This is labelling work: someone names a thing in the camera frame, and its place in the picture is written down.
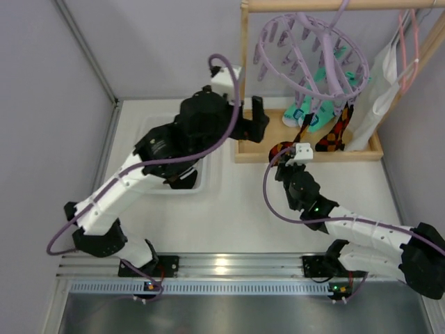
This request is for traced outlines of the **argyle sock red yellow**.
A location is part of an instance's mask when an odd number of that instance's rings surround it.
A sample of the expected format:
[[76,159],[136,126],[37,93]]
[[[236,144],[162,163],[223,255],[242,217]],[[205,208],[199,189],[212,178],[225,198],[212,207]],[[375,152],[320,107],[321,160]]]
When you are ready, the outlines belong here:
[[354,106],[347,103],[331,130],[315,145],[317,152],[335,152],[344,150],[343,135],[354,113]]

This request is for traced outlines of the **purple round clip hanger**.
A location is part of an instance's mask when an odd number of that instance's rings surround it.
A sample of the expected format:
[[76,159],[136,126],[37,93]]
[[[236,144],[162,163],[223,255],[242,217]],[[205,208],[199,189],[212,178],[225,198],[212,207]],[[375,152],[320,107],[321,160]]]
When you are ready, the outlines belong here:
[[258,81],[273,75],[293,91],[297,109],[316,115],[330,104],[335,114],[352,104],[370,79],[360,47],[337,23],[348,1],[342,1],[331,21],[305,12],[284,13],[261,29],[252,62]]

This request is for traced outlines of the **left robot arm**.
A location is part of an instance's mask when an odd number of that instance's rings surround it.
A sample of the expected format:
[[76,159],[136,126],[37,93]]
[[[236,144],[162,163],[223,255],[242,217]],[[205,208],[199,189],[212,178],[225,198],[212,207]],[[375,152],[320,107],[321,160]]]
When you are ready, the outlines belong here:
[[77,227],[72,234],[75,248],[98,258],[115,255],[129,269],[150,275],[159,263],[156,251],[148,239],[124,233],[121,213],[145,195],[194,191],[200,178],[197,165],[209,148],[225,142],[225,133],[260,143],[270,119],[260,96],[251,102],[251,119],[210,86],[181,102],[179,113],[141,136],[120,169],[96,192],[64,206],[67,219]]

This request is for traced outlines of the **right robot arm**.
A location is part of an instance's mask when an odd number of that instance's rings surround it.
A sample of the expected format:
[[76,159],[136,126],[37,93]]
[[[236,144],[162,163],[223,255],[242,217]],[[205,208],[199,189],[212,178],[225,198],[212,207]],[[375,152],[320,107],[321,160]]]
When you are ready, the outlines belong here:
[[303,165],[280,163],[275,180],[289,208],[309,229],[334,238],[324,258],[334,273],[361,271],[395,278],[433,300],[444,296],[444,238],[420,222],[415,227],[373,222],[320,194]]

